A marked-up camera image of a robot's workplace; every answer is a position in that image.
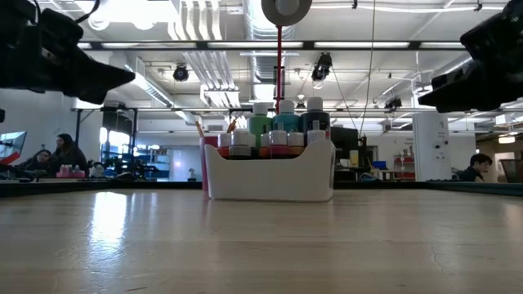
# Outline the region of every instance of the green paint bottle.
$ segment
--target green paint bottle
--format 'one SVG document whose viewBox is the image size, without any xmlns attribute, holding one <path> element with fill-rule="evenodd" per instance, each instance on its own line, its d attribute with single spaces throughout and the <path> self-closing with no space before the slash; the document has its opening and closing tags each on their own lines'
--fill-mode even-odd
<svg viewBox="0 0 523 294">
<path fill-rule="evenodd" d="M 267 104 L 255 103 L 253 105 L 253 115 L 247 120 L 248 132 L 256 137 L 256 148 L 260 148 L 260 136 L 270 131 L 272 118 L 267 117 Z"/>
</svg>

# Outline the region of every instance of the person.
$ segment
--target person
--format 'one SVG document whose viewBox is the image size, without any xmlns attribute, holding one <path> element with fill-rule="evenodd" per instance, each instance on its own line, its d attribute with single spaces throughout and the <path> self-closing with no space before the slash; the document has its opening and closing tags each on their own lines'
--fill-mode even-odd
<svg viewBox="0 0 523 294">
<path fill-rule="evenodd" d="M 485 154 L 474 154 L 471 157 L 470 166 L 464 170 L 459 179 L 476 183 L 484 183 L 482 172 L 488 172 L 492 165 L 492 159 Z"/>
<path fill-rule="evenodd" d="M 51 151 L 42 149 L 38 151 L 33 157 L 16 165 L 15 167 L 24 171 L 45 171 L 51 170 Z"/>
<path fill-rule="evenodd" d="M 69 134 L 59 134 L 56 138 L 56 151 L 52 155 L 54 172 L 59 172 L 62 165 L 79 166 L 80 171 L 89 175 L 89 166 L 85 155 L 80 148 L 76 147 L 73 138 Z"/>
</svg>

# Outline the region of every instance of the red pole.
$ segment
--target red pole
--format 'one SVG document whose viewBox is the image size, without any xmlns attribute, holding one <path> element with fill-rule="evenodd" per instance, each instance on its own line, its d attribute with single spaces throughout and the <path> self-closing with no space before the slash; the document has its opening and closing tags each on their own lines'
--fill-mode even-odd
<svg viewBox="0 0 523 294">
<path fill-rule="evenodd" d="M 276 75 L 278 83 L 276 92 L 278 95 L 276 96 L 276 114 L 279 114 L 279 101 L 281 100 L 281 25 L 276 25 L 276 28 L 278 28 L 278 73 Z"/>
</svg>

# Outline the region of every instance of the black camera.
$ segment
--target black camera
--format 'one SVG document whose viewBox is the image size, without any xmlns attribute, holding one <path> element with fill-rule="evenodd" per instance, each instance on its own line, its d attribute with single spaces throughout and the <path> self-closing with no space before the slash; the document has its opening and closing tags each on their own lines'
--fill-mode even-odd
<svg viewBox="0 0 523 294">
<path fill-rule="evenodd" d="M 2 0 L 0 87 L 61 91 L 100 105 L 107 91 L 131 82 L 134 73 L 97 62 L 78 48 L 83 37 L 78 22 L 87 17 L 74 21 L 50 9 L 40 11 L 27 0 Z"/>
<path fill-rule="evenodd" d="M 523 0 L 466 32 L 460 42 L 473 61 L 431 80 L 433 92 L 418 99 L 438 112 L 488 111 L 523 96 Z"/>
<path fill-rule="evenodd" d="M 172 77 L 175 81 L 185 82 L 189 78 L 189 72 L 187 71 L 187 65 L 177 65 L 174 70 Z"/>
<path fill-rule="evenodd" d="M 328 52 L 322 52 L 318 63 L 312 71 L 311 78 L 315 82 L 323 81 L 330 74 L 330 68 L 333 66 L 333 59 Z"/>
</svg>

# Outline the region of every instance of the man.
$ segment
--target man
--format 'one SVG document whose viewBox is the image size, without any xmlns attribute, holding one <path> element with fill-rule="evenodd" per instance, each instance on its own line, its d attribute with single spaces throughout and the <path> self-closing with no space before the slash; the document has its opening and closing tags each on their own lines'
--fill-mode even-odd
<svg viewBox="0 0 523 294">
<path fill-rule="evenodd" d="M 492 159 L 488 155 L 475 154 L 471 157 L 470 167 L 464 170 L 459 179 L 462 181 L 470 181 L 476 183 L 484 183 L 482 172 L 488 172 L 492 165 Z"/>
</svg>

